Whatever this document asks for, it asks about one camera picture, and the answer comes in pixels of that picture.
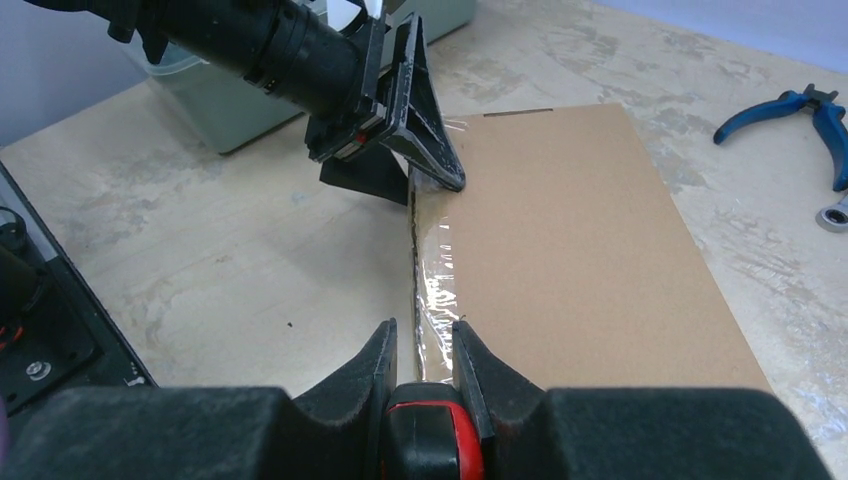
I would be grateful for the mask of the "brown cardboard express box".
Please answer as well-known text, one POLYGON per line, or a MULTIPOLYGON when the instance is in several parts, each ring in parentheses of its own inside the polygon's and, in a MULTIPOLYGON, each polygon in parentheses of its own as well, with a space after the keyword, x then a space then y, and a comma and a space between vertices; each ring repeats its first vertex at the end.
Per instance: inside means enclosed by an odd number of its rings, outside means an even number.
POLYGON ((410 189, 417 374, 468 322, 542 388, 769 383, 625 109, 446 119, 467 184, 410 189))

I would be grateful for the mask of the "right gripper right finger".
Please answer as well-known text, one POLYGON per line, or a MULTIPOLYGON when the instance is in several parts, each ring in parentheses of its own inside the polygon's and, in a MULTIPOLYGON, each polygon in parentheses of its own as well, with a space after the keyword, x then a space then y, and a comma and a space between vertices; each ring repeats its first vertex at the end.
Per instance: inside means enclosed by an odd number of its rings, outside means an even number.
POLYGON ((452 327, 453 373, 489 479, 827 479, 775 396, 745 388, 552 388, 452 327))

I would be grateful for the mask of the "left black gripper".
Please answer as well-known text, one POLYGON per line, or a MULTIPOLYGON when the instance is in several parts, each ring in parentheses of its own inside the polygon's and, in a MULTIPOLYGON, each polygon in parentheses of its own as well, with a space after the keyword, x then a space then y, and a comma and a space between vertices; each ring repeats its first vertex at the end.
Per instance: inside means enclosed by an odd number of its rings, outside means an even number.
POLYGON ((394 152, 452 192, 465 188, 466 175, 438 103, 421 16, 388 21, 367 16, 345 36, 358 69, 344 102, 310 117, 305 141, 322 164, 321 182, 407 206, 409 180, 394 152))

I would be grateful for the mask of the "red black utility knife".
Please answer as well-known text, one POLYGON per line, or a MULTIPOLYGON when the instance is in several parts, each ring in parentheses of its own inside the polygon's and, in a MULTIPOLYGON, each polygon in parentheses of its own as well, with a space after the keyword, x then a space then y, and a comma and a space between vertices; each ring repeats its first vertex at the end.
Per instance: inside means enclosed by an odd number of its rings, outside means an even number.
POLYGON ((380 430, 383 479, 483 480, 480 440, 459 392, 443 383, 396 387, 380 430))

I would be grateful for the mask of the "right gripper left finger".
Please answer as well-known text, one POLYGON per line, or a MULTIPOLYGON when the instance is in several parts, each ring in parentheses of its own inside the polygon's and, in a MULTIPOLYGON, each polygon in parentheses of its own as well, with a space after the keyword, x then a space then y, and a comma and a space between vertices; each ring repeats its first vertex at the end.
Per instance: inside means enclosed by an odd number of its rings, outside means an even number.
POLYGON ((5 479, 374 479, 397 325, 298 397, 277 387, 81 387, 27 423, 5 479))

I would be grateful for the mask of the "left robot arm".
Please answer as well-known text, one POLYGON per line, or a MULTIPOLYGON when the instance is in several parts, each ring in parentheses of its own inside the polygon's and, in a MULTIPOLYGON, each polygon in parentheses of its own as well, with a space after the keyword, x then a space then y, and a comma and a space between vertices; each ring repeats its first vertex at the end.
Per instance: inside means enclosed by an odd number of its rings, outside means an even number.
POLYGON ((358 2, 342 29, 295 1, 48 1, 45 8, 96 15, 122 43, 139 36, 151 63, 176 44, 294 104, 309 117, 305 144, 326 185, 403 205, 411 167, 449 191, 465 187, 423 20, 413 12, 392 21, 392 2, 358 2))

